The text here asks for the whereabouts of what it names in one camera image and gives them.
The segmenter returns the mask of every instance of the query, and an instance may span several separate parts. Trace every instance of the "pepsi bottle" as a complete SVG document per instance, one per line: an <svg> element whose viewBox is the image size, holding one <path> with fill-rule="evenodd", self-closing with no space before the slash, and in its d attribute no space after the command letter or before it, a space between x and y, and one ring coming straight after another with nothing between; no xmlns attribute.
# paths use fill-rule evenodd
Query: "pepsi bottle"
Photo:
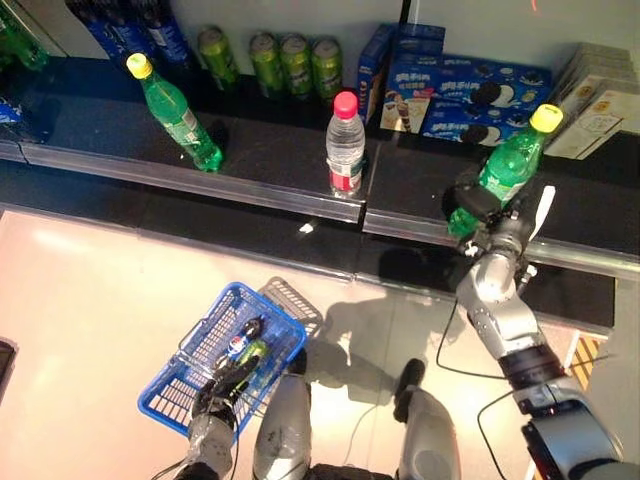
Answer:
<svg viewBox="0 0 640 480"><path fill-rule="evenodd" d="M264 321L265 317L260 315L244 324L242 330L231 339L225 352L213 363L213 369L216 373L232 367L236 360L242 356L247 346L260 337L264 330Z"/></svg>
<svg viewBox="0 0 640 480"><path fill-rule="evenodd" d="M114 34L106 20L98 15L88 0L65 0L67 8L82 22L93 35L109 58L123 66L127 59L127 49Z"/></svg>
<svg viewBox="0 0 640 480"><path fill-rule="evenodd" d="M190 73L194 60L168 0L131 0L131 5L170 69Z"/></svg>
<svg viewBox="0 0 640 480"><path fill-rule="evenodd" d="M93 0L98 14L104 16L128 54L143 53L149 59L156 58L156 46L147 32L138 24L131 8L121 0Z"/></svg>

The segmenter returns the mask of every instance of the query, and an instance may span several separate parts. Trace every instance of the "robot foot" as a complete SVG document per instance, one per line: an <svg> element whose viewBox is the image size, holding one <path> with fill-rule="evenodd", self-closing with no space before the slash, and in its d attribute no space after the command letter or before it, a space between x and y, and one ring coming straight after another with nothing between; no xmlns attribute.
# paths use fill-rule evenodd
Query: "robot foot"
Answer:
<svg viewBox="0 0 640 480"><path fill-rule="evenodd" d="M413 389L408 389L410 386L417 387L422 383L424 378L426 367L422 360L412 358L407 362L400 375L398 382L398 388L394 394L393 402L396 408L393 410L393 418L398 422L407 423L409 418L409 403L411 403L411 395L413 395Z"/></svg>

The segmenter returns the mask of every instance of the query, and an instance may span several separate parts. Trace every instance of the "blue box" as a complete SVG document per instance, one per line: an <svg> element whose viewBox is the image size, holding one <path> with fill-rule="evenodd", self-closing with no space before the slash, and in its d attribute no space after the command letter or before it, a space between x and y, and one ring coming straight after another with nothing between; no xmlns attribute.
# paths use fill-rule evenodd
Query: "blue box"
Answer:
<svg viewBox="0 0 640 480"><path fill-rule="evenodd" d="M22 121L22 108L14 107L8 100L0 97L0 123L15 123Z"/></svg>
<svg viewBox="0 0 640 480"><path fill-rule="evenodd" d="M407 37L428 38L430 40L441 40L444 42L444 35L447 29L436 27L435 25L422 25L419 23L403 23L398 27L398 34Z"/></svg>
<svg viewBox="0 0 640 480"><path fill-rule="evenodd" d="M386 73L395 26L380 25L360 54L358 63L358 114L366 125L376 110Z"/></svg>
<svg viewBox="0 0 640 480"><path fill-rule="evenodd" d="M529 113L522 110L434 99L421 134L493 147L504 143L528 124Z"/></svg>
<svg viewBox="0 0 640 480"><path fill-rule="evenodd" d="M395 43L394 55L415 53L420 55L442 54L444 47L444 27L405 23L398 27L398 40Z"/></svg>
<svg viewBox="0 0 640 480"><path fill-rule="evenodd" d="M435 96L485 107L534 111L551 93L544 68L443 55Z"/></svg>

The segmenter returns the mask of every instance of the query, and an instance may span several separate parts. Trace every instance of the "green soda can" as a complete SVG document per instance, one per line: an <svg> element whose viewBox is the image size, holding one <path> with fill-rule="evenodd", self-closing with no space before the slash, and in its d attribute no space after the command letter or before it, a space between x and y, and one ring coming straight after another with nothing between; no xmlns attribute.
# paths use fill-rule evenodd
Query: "green soda can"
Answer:
<svg viewBox="0 0 640 480"><path fill-rule="evenodd" d="M278 43L273 35L266 32L254 35L249 43L249 55L262 95L267 98L282 98L284 75L280 66Z"/></svg>
<svg viewBox="0 0 640 480"><path fill-rule="evenodd" d="M210 27L198 35L198 50L216 85L223 92L238 87L238 66L233 59L229 40L218 27Z"/></svg>
<svg viewBox="0 0 640 480"><path fill-rule="evenodd" d="M320 98L332 102L342 90L342 52L333 38L322 38L313 45L311 57L313 83Z"/></svg>
<svg viewBox="0 0 640 480"><path fill-rule="evenodd" d="M280 43L280 60L289 92L299 100L306 100L313 90L311 52L307 40L297 33L287 35Z"/></svg>

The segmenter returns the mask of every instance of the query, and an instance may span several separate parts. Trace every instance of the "shelf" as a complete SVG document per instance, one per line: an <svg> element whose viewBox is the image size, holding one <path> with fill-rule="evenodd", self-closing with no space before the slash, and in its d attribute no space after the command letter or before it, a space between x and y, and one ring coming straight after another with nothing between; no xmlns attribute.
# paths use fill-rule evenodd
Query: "shelf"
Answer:
<svg viewBox="0 0 640 480"><path fill-rule="evenodd" d="M469 268L453 249L363 234L358 225L26 163L0 161L3 208L438 296L451 295ZM313 230L302 232L306 224ZM606 333L613 327L614 284L543 266L525 299L545 318Z"/></svg>
<svg viewBox="0 0 640 480"><path fill-rule="evenodd" d="M609 147L617 145L622 153L599 152L598 158L583 162L542 160L536 181L555 185L557 194L539 237L527 249L532 260L638 278L637 141L637 137L623 136ZM400 135L382 142L364 231L455 246L455 240L447 234L442 196L460 172L477 165L481 154L475 147L416 136ZM606 162L611 158L617 163L607 169ZM622 219L629 209L635 209L635 214Z"/></svg>
<svg viewBox="0 0 640 480"><path fill-rule="evenodd" d="M441 211L444 191L486 153L379 131L374 117L362 189L341 199L328 185L330 111L320 103L271 102L251 78L242 79L240 93L224 96L208 78L196 78L183 91L226 155L221 172L209 174L196 170L150 115L138 82L110 62L54 60L32 83L23 103L48 117L51 137L22 143L21 151L0 143L2 158L350 224L364 218L365 232L435 245L454 245ZM638 137L618 134L584 161L545 157L536 182L555 185L557 195L528 249L531 259L637 279L638 152Z"/></svg>
<svg viewBox="0 0 640 480"><path fill-rule="evenodd" d="M99 60L61 61L28 92L34 111L46 105L55 112L55 128L46 143L24 143L22 150L34 165L358 222L364 195L341 199L329 188L324 107L280 105L252 93L229 99L207 86L188 94L197 117L225 147L217 174L192 167L149 113L139 84ZM368 151L375 150L371 140Z"/></svg>
<svg viewBox="0 0 640 480"><path fill-rule="evenodd" d="M9 140L0 139L0 158L12 162L24 162L24 157L20 152L20 145Z"/></svg>

